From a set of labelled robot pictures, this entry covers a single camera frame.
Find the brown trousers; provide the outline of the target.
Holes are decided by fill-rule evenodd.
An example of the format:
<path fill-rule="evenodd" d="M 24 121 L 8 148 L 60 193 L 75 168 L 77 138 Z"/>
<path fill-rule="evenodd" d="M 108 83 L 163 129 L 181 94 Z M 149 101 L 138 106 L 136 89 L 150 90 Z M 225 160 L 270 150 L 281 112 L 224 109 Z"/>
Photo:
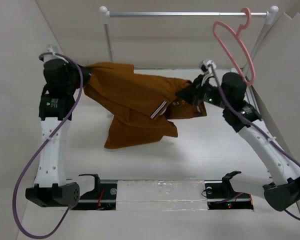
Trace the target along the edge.
<path fill-rule="evenodd" d="M 83 87 L 85 95 L 113 114 L 106 149 L 176 138 L 178 129 L 173 120 L 207 115 L 204 103 L 195 106 L 176 97 L 190 80 L 137 74 L 132 64 L 99 62 L 87 67 L 92 75 Z"/>

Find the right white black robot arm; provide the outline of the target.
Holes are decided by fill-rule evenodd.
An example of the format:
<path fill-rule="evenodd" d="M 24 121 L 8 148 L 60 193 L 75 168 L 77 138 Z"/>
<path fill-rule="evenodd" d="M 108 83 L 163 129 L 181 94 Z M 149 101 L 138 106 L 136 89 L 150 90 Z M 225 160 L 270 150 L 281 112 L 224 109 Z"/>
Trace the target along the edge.
<path fill-rule="evenodd" d="M 211 73 L 199 75 L 190 86 L 176 93 L 189 104 L 207 102 L 223 109 L 222 116 L 261 159 L 269 178 L 252 178 L 235 170 L 221 180 L 222 200 L 239 194 L 252 194 L 267 201 L 276 211 L 287 211 L 300 200 L 300 163 L 290 157 L 267 133 L 259 112 L 245 101 L 246 84 L 239 74 L 227 72 L 216 86 Z"/>

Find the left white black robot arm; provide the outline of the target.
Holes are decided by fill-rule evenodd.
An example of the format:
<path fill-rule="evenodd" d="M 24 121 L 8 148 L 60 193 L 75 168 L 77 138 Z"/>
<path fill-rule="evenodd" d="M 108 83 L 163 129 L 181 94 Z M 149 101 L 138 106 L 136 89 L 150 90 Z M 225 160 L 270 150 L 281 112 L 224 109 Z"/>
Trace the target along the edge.
<path fill-rule="evenodd" d="M 82 91 L 92 76 L 92 70 L 77 65 L 64 56 L 42 54 L 43 87 L 39 103 L 42 147 L 34 186 L 25 190 L 25 197 L 34 204 L 46 207 L 70 207 L 78 204 L 80 186 L 67 182 L 65 173 L 66 140 L 74 108 L 74 97 Z"/>

